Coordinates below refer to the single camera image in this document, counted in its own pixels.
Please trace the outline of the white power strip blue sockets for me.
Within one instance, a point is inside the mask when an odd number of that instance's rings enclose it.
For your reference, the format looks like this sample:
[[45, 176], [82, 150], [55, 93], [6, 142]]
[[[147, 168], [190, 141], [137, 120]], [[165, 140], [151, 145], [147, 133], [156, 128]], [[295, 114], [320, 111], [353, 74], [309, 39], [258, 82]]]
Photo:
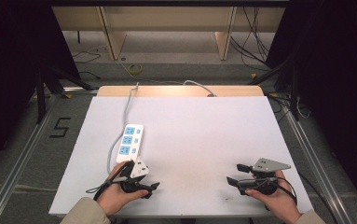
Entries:
[[136, 161], [139, 155], [142, 138], [144, 135], [144, 126], [140, 124], [127, 124], [120, 146], [118, 148], [116, 162]]

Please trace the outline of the long beige wooden desk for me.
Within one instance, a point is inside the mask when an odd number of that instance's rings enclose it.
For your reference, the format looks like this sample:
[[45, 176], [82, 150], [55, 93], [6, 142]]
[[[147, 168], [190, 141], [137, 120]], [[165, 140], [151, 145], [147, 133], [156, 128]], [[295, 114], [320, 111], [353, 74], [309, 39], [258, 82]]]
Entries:
[[54, 7], [64, 31], [101, 31], [110, 57], [118, 58], [130, 31], [212, 32], [224, 61], [233, 32], [277, 31], [282, 7]]

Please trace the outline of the aluminium floor rail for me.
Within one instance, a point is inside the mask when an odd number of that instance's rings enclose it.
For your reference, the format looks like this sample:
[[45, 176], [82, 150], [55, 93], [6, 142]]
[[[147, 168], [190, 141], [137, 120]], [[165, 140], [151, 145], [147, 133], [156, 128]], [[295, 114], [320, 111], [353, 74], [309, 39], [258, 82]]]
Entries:
[[47, 100], [47, 110], [44, 117], [39, 120], [32, 129], [31, 135], [26, 141], [25, 146], [21, 150], [21, 154], [15, 160], [15, 163], [12, 169], [8, 172], [6, 180], [0, 186], [0, 216], [2, 215], [5, 207], [7, 206], [7, 202], [10, 199], [14, 189], [17, 186], [18, 181], [21, 178], [21, 175], [31, 158], [32, 154], [35, 151], [36, 145], [39, 142], [39, 139], [45, 130], [48, 121], [50, 119], [50, 114], [53, 112], [55, 105], [59, 102], [60, 95], [52, 95]]
[[323, 192], [323, 199], [329, 207], [331, 214], [334, 216], [336, 223], [350, 224], [351, 218], [348, 214], [348, 210], [338, 195], [332, 181], [327, 176], [327, 173], [325, 172], [320, 159], [316, 155], [316, 152], [310, 143], [304, 128], [300, 122], [295, 119], [292, 112], [287, 107], [284, 106], [282, 111], [284, 112], [285, 117], [293, 129], [296, 139], [298, 140], [299, 145], [301, 146], [303, 153], [309, 162], [309, 166], [314, 173], [321, 191]]

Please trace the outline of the black curtain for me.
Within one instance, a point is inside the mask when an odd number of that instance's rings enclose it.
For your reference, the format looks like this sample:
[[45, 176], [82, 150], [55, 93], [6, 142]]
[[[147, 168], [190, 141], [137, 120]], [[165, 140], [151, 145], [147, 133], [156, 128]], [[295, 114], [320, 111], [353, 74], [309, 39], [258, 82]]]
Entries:
[[357, 189], [357, 0], [289, 0], [267, 65], [294, 57], [298, 91]]
[[0, 0], [0, 151], [39, 77], [58, 78], [55, 69], [79, 77], [52, 8]]

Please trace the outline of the small wooden table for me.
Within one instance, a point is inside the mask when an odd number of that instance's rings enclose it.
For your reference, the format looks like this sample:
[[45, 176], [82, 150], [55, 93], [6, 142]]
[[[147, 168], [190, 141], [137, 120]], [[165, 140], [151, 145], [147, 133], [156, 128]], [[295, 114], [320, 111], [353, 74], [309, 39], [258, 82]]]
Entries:
[[197, 85], [172, 86], [102, 86], [98, 97], [207, 97], [211, 94], [217, 97], [245, 97], [263, 96], [259, 86], [229, 86], [206, 85], [204, 88]]

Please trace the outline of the yellow tape roll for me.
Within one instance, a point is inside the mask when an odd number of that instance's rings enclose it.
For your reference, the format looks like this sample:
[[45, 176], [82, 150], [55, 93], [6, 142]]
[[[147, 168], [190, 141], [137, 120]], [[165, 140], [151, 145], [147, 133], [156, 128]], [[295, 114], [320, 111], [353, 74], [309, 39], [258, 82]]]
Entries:
[[139, 75], [143, 72], [143, 67], [140, 64], [131, 64], [128, 71], [132, 75]]

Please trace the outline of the person's left hand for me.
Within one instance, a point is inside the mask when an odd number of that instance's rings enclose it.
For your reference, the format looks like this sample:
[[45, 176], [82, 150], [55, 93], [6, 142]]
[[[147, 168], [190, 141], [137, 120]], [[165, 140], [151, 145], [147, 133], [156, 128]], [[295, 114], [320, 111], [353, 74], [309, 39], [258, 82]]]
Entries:
[[108, 217], [121, 210], [126, 204], [141, 199], [148, 194], [147, 190], [141, 189], [127, 193], [119, 184], [112, 184], [96, 200]]

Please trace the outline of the white table board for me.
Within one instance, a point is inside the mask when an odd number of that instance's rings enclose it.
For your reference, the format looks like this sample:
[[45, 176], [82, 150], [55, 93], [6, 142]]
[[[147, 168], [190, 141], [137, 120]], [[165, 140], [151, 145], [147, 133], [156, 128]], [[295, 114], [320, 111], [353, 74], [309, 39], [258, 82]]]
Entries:
[[49, 212], [63, 216], [107, 177], [111, 146], [126, 123], [144, 125], [140, 156], [149, 199], [126, 205], [120, 217], [265, 217], [259, 201], [228, 185], [245, 179], [237, 164], [266, 158], [292, 165], [268, 99], [259, 97], [95, 97]]

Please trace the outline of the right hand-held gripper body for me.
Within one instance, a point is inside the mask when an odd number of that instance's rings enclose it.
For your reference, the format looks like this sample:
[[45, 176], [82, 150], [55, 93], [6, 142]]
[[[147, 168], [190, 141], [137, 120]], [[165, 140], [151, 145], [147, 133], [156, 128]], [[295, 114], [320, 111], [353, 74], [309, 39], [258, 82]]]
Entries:
[[[251, 174], [253, 179], [243, 179], [245, 190], [256, 189], [257, 191], [270, 195], [277, 190], [278, 180], [275, 175], [276, 171], [290, 169], [291, 166], [286, 163], [260, 158], [255, 165], [252, 165]], [[240, 190], [241, 195], [245, 195], [245, 190]]]

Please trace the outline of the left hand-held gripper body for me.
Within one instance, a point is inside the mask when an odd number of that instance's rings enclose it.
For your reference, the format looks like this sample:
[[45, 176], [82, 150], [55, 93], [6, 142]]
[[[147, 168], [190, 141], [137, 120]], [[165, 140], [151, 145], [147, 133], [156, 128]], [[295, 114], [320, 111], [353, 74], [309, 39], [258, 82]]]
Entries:
[[138, 158], [137, 161], [128, 161], [120, 173], [121, 177], [126, 177], [126, 180], [120, 183], [120, 187], [127, 193], [140, 189], [150, 190], [147, 185], [141, 184], [141, 180], [148, 173], [149, 169], [141, 158]]

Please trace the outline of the black metal stand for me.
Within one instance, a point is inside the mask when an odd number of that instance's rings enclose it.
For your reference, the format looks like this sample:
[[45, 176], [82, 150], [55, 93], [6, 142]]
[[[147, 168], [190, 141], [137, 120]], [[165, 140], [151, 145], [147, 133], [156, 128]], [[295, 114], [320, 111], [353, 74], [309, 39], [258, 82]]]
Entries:
[[275, 75], [278, 75], [279, 78], [276, 81], [275, 89], [277, 89], [282, 82], [289, 78], [290, 79], [290, 109], [296, 120], [299, 120], [299, 109], [298, 109], [298, 70], [295, 68], [293, 63], [290, 63], [288, 60], [276, 66], [275, 68], [267, 71], [263, 76], [258, 77], [249, 82], [249, 85], [258, 85]]
[[92, 91], [93, 87], [90, 84], [83, 82], [79, 77], [75, 77], [61, 68], [56, 66], [43, 66], [36, 73], [36, 99], [38, 108], [37, 124], [40, 124], [47, 113], [47, 105], [45, 100], [45, 87], [49, 89], [52, 94], [62, 95], [63, 86], [60, 79], [68, 79], [70, 82], [76, 84], [78, 87]]

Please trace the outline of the person's right hand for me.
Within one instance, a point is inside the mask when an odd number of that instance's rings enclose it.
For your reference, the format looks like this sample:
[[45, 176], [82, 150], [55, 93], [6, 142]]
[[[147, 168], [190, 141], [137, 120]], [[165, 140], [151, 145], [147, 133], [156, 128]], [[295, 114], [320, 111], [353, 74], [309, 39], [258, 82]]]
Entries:
[[245, 193], [262, 202], [275, 217], [285, 224], [295, 224], [301, 217], [295, 200], [282, 189], [277, 189], [270, 195], [265, 195], [256, 189], [247, 189]]

